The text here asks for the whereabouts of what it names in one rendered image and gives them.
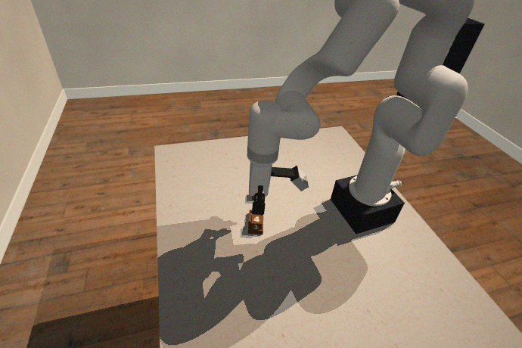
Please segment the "brown wooden tray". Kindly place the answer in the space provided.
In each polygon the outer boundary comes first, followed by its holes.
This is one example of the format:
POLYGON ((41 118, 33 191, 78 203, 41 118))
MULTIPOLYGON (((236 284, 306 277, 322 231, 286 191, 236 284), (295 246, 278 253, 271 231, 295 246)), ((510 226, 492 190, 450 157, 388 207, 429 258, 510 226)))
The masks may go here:
POLYGON ((252 214, 252 210, 249 210, 248 234, 262 235, 263 234, 263 220, 262 220, 262 230, 260 230, 260 229, 250 229, 250 222, 251 222, 251 216, 252 215, 255 215, 255 214, 252 214))

